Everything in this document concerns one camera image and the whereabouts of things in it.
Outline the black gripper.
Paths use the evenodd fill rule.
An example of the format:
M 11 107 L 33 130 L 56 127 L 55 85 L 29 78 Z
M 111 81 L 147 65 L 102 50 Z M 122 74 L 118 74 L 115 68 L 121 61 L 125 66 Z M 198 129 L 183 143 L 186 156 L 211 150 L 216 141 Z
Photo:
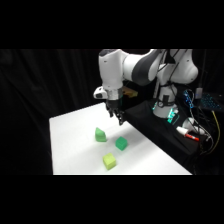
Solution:
M 123 125 L 126 119 L 125 112 L 122 110 L 122 99 L 106 100 L 106 109 L 109 112 L 110 118 L 116 115 L 119 120 L 119 125 Z

